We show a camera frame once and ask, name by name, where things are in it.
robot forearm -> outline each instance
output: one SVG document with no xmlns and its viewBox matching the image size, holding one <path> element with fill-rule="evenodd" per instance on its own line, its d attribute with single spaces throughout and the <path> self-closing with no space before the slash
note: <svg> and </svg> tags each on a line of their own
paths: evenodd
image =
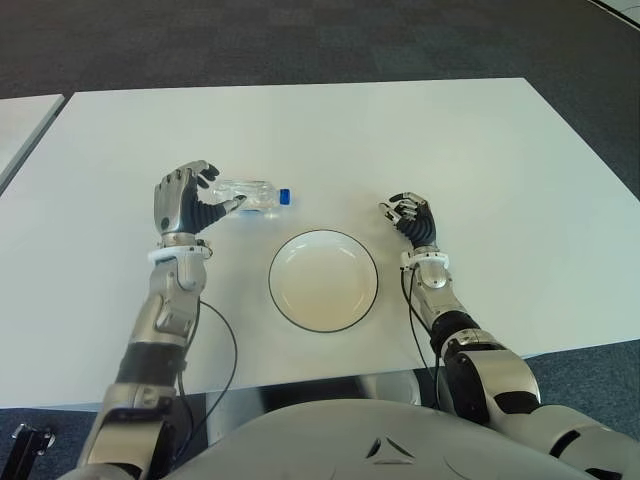
<svg viewBox="0 0 640 480">
<path fill-rule="evenodd" d="M 199 312 L 204 261 L 211 256 L 195 235 L 245 199 L 238 196 L 218 205 L 199 201 L 197 186 L 206 188 L 206 181 L 217 174 L 204 161 L 192 162 L 156 186 L 154 214 L 162 244 L 149 255 L 154 265 L 149 295 L 80 455 L 78 466 L 89 467 L 72 472 L 70 478 L 94 478 L 96 466 L 117 465 L 143 480 L 167 473 L 171 465 L 174 432 L 165 419 L 176 398 L 174 384 L 184 369 L 189 334 Z"/>
<path fill-rule="evenodd" d="M 147 478 L 157 448 L 172 457 L 172 429 L 164 421 L 176 398 L 189 331 L 196 319 L 206 273 L 206 247 L 195 236 L 173 238 L 152 252 L 149 296 L 142 306 L 116 377 L 103 401 L 80 456 L 79 465 L 119 464 Z"/>
<path fill-rule="evenodd" d="M 596 478 L 640 478 L 640 444 L 568 407 L 542 405 L 527 364 L 482 330 L 456 298 L 449 258 L 435 243 L 427 202 L 412 193 L 396 195 L 385 216 L 413 243 L 403 253 L 404 271 L 415 269 L 412 290 L 430 331 L 431 347 L 443 359 L 440 382 L 444 410 L 486 425 L 519 443 L 550 454 Z"/>
</svg>

robotic finger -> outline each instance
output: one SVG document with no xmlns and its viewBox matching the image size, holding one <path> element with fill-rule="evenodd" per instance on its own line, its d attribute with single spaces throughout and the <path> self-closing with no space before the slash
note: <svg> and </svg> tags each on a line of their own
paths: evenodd
<svg viewBox="0 0 640 480">
<path fill-rule="evenodd" d="M 398 203 L 393 208 L 381 203 L 380 210 L 411 241 L 414 248 L 435 244 L 436 226 L 429 203 L 424 198 L 404 192 L 392 196 L 389 201 Z"/>
<path fill-rule="evenodd" d="M 209 188 L 220 172 L 213 165 L 198 160 L 187 163 L 163 177 L 155 189 L 156 228 L 161 235 L 197 234 L 246 200 L 238 195 L 232 200 L 209 205 L 198 200 L 198 187 Z"/>
</svg>

adjacent table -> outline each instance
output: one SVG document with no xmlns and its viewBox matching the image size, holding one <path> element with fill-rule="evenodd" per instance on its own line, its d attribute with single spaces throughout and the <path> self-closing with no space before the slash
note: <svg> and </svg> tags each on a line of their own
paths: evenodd
<svg viewBox="0 0 640 480">
<path fill-rule="evenodd" d="M 62 95 L 0 100 L 0 193 L 63 100 Z"/>
<path fill-rule="evenodd" d="M 238 337 L 232 388 L 419 366 L 408 243 L 377 210 L 405 190 L 430 200 L 459 298 L 517 353 L 640 337 L 640 203 L 524 79 L 79 93 L 0 198 L 0 406 L 100 401 L 147 294 L 153 187 L 197 159 L 293 194 L 201 235 L 203 298 Z M 338 333 L 294 326 L 267 287 L 278 248 L 317 228 L 354 236 L 380 274 Z M 187 389 L 221 389 L 231 359 L 203 309 Z"/>
</svg>

black joint cover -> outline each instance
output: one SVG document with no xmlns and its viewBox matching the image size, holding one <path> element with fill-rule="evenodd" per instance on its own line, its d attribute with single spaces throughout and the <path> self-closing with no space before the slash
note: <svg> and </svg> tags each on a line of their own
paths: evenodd
<svg viewBox="0 0 640 480">
<path fill-rule="evenodd" d="M 440 315 L 431 327 L 431 348 L 435 354 L 440 354 L 447 338 L 467 328 L 479 327 L 478 324 L 464 312 L 451 310 Z"/>
<path fill-rule="evenodd" d="M 171 387 L 184 367 L 184 348 L 164 343 L 131 343 L 120 362 L 117 383 Z"/>
</svg>

